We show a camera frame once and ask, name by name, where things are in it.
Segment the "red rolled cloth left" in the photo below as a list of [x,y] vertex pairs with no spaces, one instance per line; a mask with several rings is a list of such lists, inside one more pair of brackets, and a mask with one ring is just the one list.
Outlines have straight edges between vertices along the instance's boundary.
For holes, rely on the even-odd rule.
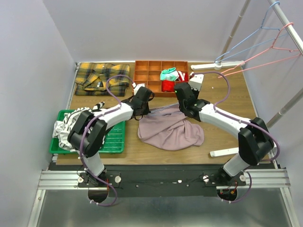
[[174,86],[175,86],[174,81],[163,80],[161,82],[161,91],[162,92],[174,92]]

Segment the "teal white sock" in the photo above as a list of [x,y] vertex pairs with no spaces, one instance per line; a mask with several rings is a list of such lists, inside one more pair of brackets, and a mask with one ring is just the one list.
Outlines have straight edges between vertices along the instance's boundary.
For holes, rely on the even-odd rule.
[[179,73],[175,67],[163,70],[160,73],[160,80],[175,81],[179,78]]

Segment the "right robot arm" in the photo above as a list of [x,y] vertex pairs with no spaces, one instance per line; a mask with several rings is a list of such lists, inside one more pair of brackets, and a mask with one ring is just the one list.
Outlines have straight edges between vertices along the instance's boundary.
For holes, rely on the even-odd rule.
[[274,147],[264,121],[230,114],[212,103],[198,99],[196,91],[186,83],[174,86],[179,109],[185,116],[212,124],[238,139],[238,153],[228,160],[214,175],[216,183],[229,185],[235,176],[249,166],[256,166]]

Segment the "yellow plaid shirt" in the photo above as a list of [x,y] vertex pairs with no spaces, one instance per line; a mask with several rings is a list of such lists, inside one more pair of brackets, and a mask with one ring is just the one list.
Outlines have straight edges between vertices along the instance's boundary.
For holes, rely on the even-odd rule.
[[129,87],[130,66],[128,64],[81,63],[76,75],[75,95],[117,97],[125,95]]

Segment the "orange compartment tray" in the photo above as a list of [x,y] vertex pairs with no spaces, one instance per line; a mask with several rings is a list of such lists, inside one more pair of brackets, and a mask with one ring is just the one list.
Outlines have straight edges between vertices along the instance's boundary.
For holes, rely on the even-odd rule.
[[136,84],[145,83],[156,97],[174,97],[175,92],[162,92],[160,73],[163,70],[175,67],[177,71],[188,72],[186,61],[136,61],[134,70],[134,82]]

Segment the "aluminium frame rail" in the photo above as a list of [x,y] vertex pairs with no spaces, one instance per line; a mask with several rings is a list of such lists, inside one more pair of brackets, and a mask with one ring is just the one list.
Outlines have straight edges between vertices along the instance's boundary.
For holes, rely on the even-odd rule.
[[43,171],[31,227],[297,227],[286,169],[262,164],[244,171],[234,200],[216,197],[89,198],[78,186],[77,166]]

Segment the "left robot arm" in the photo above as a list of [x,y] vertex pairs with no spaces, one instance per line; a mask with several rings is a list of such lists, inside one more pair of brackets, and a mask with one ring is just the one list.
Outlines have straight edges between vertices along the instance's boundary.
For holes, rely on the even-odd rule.
[[89,173],[89,182],[99,187],[105,182],[106,168],[99,156],[108,132],[120,122],[139,119],[150,113],[149,101],[154,93],[140,87],[134,95],[120,104],[94,113],[83,111],[71,129],[67,141],[79,153],[80,160]]

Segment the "black mounting base plate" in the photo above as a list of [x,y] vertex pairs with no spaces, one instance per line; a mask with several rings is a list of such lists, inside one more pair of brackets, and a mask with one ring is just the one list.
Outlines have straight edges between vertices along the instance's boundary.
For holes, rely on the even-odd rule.
[[95,179],[78,173],[78,186],[88,188],[90,199],[101,197],[178,197],[223,195],[234,200],[237,188],[247,177],[239,172],[228,177],[220,165],[107,165],[106,173]]

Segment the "green plastic tray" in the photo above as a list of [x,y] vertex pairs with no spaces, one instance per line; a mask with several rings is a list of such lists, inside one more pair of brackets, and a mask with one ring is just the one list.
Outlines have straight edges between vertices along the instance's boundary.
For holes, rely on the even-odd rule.
[[[68,120],[72,123],[75,123],[75,120],[72,117],[78,117],[82,110],[89,110],[87,107],[78,108],[76,110],[61,110],[58,113],[57,120],[54,123],[52,140],[49,148],[51,154],[70,154],[76,153],[75,150],[70,147],[65,146],[61,143],[60,139],[56,136],[64,129],[65,122]],[[111,131],[106,135],[105,142],[102,148],[99,150],[99,153],[122,153],[124,151],[125,145],[125,122],[120,122],[115,125]]]

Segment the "red white striped sock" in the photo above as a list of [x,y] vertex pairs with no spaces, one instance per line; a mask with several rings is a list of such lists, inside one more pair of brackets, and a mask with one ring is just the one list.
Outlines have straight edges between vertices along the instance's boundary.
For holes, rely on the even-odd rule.
[[188,81],[188,73],[178,71],[178,81],[187,82]]

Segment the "metal clothes rack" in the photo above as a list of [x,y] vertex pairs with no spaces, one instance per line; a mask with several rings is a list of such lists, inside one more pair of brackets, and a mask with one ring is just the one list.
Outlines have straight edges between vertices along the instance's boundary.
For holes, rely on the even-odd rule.
[[[232,36],[234,35],[234,33],[236,32],[240,22],[241,22],[241,18],[242,16],[244,15],[247,7],[248,7],[248,4],[249,4],[250,0],[247,0],[241,10],[241,13],[239,14],[238,16],[238,19],[233,27],[233,30],[231,32],[231,36],[229,37],[229,39],[227,40],[227,43],[226,43],[226,48],[227,46],[230,44],[231,40],[232,40]],[[242,67],[245,63],[247,63],[248,61],[254,59],[254,58],[257,58],[259,57],[260,55],[268,52],[269,50],[272,50],[272,49],[275,49],[275,50],[282,50],[282,51],[288,51],[288,52],[299,52],[299,54],[297,55],[294,55],[292,57],[288,57],[288,58],[284,58],[284,59],[280,59],[280,60],[277,60],[277,61],[272,61],[272,62],[268,62],[268,63],[265,63],[265,64],[262,64],[262,65],[258,65],[258,66],[255,66],[255,67],[251,67],[251,68],[245,68],[245,69],[242,69],[240,71],[237,71],[237,72],[232,72],[230,74],[225,74],[225,76],[228,76],[228,75],[233,75],[235,73],[238,73],[238,72],[244,72],[244,71],[248,71],[248,70],[252,70],[252,69],[257,69],[259,67],[263,67],[263,66],[266,66],[266,65],[270,65],[270,64],[274,64],[274,63],[278,63],[278,62],[281,62],[281,61],[286,61],[286,60],[290,60],[290,59],[293,59],[293,58],[298,58],[300,56],[303,56],[303,41],[302,39],[299,37],[299,35],[297,34],[297,32],[295,31],[295,29],[293,28],[293,23],[289,22],[288,19],[286,18],[285,14],[282,12],[280,6],[279,6],[279,1],[273,1],[273,0],[269,0],[269,3],[271,3],[270,7],[267,9],[265,15],[264,15],[264,18],[262,19],[262,22],[261,22],[261,25],[259,26],[259,28],[254,31],[253,33],[251,33],[249,36],[247,36],[246,38],[244,38],[241,42],[239,42],[238,44],[236,44],[233,48],[231,48],[229,51],[227,51],[226,53],[222,53],[222,55],[220,55],[215,61],[214,63],[209,63],[209,64],[200,64],[200,65],[191,65],[191,69],[192,70],[208,70],[208,69],[214,69],[214,70],[220,70],[221,68],[228,68],[227,70],[225,70],[223,73],[226,73],[228,71],[231,71],[231,70],[234,70],[235,68],[237,67]],[[266,17],[267,17],[267,13],[273,9],[275,14],[278,16],[278,18],[280,19],[281,23],[284,25],[282,28],[273,28],[273,27],[264,27],[264,23],[265,23],[265,20],[266,20]],[[250,37],[252,37],[254,34],[256,34],[259,30],[261,29],[265,29],[265,30],[277,30],[278,33],[276,35],[275,38],[273,39],[270,39],[270,40],[267,40],[267,41],[264,41],[262,43],[259,43],[257,45],[254,45],[248,49],[245,49],[241,52],[238,52],[236,53],[235,55],[239,54],[239,53],[242,53],[244,51],[247,51],[247,50],[250,50],[251,48],[254,48],[254,47],[257,47],[261,44],[264,44],[266,42],[269,42],[269,41],[272,41],[272,44],[267,48],[265,49],[264,51],[252,56],[251,58],[248,58],[247,60],[245,61],[231,61],[231,62],[223,62],[222,61],[224,59],[227,59],[227,58],[223,58],[226,54],[228,54],[230,51],[232,51],[234,48],[236,48],[237,46],[239,46],[241,43],[243,43],[244,41],[246,41],[247,39],[249,39]],[[296,45],[297,49],[295,50],[292,50],[292,49],[286,49],[286,48],[278,48],[278,47],[275,47],[275,43],[277,41],[278,38],[282,37],[281,35],[281,32],[283,30],[287,31],[287,34],[292,38],[294,44]],[[277,114],[275,114],[275,116],[267,123],[267,127],[271,127],[273,126],[275,123],[278,122],[278,120],[280,120],[282,118],[282,116],[287,113],[296,103],[298,103],[298,101],[300,101],[301,99],[303,98],[303,89],[301,89],[290,101],[288,101],[288,103],[285,104],[285,106],[279,110],[277,112]]]

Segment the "black white striped garment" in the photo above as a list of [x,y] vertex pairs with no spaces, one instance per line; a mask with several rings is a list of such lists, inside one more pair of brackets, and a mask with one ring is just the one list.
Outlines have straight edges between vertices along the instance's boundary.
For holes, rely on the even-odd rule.
[[74,149],[68,141],[68,135],[74,127],[78,117],[83,111],[89,111],[90,113],[99,112],[104,104],[104,102],[99,102],[94,105],[92,109],[89,107],[77,108],[71,113],[67,113],[63,120],[56,121],[54,123],[53,138],[58,139],[59,147],[66,151],[76,152],[76,149]]

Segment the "mauve tank top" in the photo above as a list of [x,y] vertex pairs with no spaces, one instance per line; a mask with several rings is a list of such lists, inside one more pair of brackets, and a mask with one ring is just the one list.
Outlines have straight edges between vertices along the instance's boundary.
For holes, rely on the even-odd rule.
[[191,146],[201,146],[205,140],[204,130],[180,113],[165,116],[143,116],[139,120],[138,138],[154,147],[176,151]]

